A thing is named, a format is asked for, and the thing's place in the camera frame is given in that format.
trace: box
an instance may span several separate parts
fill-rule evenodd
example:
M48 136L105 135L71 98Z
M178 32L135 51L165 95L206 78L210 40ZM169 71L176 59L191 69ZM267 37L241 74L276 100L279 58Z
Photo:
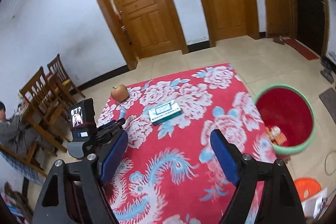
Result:
M171 100L149 110L149 118L153 125L165 122L180 114L182 114L182 111L176 100Z

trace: green bucket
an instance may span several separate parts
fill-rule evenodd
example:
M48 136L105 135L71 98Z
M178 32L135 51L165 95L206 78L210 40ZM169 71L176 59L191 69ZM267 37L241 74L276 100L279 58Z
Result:
M287 138L283 146L272 144L277 155L297 154L312 141L315 115L300 91L289 85L270 85L254 98L254 103L265 126L278 126Z

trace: apple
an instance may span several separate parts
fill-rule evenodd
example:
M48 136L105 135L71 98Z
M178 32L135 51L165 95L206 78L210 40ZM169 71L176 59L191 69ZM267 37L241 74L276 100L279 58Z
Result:
M127 87L125 85L117 85L111 91L111 97L121 103L129 97Z

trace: cable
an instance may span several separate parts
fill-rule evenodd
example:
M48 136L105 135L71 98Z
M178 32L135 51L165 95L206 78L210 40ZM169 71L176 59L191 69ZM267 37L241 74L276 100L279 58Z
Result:
M335 170L333 170L333 172L331 172L331 173L328 173L327 172L327 167L326 167L326 164L327 164L327 158L328 158L328 156L330 155L330 154L332 154L332 153L336 153L336 150L331 150L329 153L328 153L328 155L325 157L325 160L324 160L324 172L328 175L328 176L331 176L333 173L335 173L335 171L336 171L336 169Z
M324 172L325 172L326 175L328 175L328 176L331 176L331 175L334 174L335 171L336 171L336 169L334 169L333 172L331 172L331 173L328 173L328 172L327 172L327 158L328 158L328 156L329 156L330 154L332 154L332 153L336 153L336 150L331 150L331 151L326 155L325 160L324 160ZM335 191L336 191L336 188L335 188L335 189L334 189L334 190L327 196L327 198L329 198Z

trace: small screen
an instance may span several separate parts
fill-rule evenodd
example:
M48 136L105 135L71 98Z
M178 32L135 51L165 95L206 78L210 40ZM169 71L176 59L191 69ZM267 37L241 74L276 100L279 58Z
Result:
M87 132L81 132L80 135L81 135L81 137L87 137L87 136L89 136Z
M155 108L155 113L157 115L159 115L159 114L161 114L163 112L166 112L166 111L169 111L169 110L171 110L171 105L170 104L165 104L163 106L159 106L159 107Z
M83 124L82 108L79 106L71 110L72 127L77 127Z

